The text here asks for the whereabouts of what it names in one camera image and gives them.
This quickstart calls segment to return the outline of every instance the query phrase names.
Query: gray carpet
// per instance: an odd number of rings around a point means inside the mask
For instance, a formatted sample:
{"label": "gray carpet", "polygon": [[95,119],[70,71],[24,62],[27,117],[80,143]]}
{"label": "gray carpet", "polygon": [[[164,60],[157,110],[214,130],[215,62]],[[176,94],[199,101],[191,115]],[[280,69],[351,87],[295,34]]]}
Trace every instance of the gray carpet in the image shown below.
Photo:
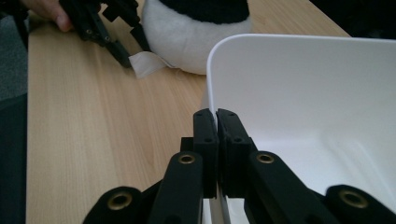
{"label": "gray carpet", "polygon": [[0,20],[0,101],[27,92],[27,52],[12,17]]}

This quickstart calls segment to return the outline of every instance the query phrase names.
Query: brass ring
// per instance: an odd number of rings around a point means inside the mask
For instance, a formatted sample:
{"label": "brass ring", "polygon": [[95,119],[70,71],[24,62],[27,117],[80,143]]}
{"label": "brass ring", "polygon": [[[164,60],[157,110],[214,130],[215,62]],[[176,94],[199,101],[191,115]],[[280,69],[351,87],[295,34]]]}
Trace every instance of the brass ring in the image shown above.
{"label": "brass ring", "polygon": [[261,153],[261,154],[257,155],[256,159],[259,162],[266,163],[266,164],[273,163],[275,161],[274,157],[272,157],[268,154],[265,154],[265,153]]}
{"label": "brass ring", "polygon": [[132,202],[132,195],[127,191],[113,194],[107,201],[107,207],[111,210],[121,210]]}
{"label": "brass ring", "polygon": [[180,162],[182,164],[191,164],[191,163],[195,162],[195,157],[193,157],[192,155],[181,155],[178,158],[178,162]]}
{"label": "brass ring", "polygon": [[347,189],[342,189],[339,192],[340,198],[343,200],[344,203],[356,207],[356,208],[365,208],[369,205],[367,200],[359,195],[359,193],[347,190]]}

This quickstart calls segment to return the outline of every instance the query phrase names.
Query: human hand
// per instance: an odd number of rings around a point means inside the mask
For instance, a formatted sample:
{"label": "human hand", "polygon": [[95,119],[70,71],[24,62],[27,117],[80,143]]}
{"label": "human hand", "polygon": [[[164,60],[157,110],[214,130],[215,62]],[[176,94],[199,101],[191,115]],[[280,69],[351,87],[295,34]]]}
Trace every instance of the human hand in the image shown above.
{"label": "human hand", "polygon": [[21,0],[21,3],[37,15],[55,21],[63,32],[72,28],[72,22],[58,0]]}

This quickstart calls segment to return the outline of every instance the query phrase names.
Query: black and white plush toy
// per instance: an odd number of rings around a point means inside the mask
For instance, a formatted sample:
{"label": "black and white plush toy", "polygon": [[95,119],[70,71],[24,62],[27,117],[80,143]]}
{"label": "black and white plush toy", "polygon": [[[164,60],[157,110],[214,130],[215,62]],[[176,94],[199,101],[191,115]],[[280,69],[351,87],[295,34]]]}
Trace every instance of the black and white plush toy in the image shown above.
{"label": "black and white plush toy", "polygon": [[247,0],[146,0],[142,24],[154,53],[200,75],[221,39],[251,29]]}

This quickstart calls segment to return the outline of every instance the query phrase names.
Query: wooden table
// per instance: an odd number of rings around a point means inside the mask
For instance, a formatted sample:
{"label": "wooden table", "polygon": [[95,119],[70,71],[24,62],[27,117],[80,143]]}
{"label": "wooden table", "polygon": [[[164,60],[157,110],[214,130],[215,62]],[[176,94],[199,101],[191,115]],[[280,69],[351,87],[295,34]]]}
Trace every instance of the wooden table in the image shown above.
{"label": "wooden table", "polygon": [[[347,34],[308,0],[249,0],[254,33]],[[110,33],[138,52],[129,27]],[[205,77],[164,68],[136,79],[103,48],[32,17],[28,223],[81,223],[109,189],[146,189],[192,136]]]}

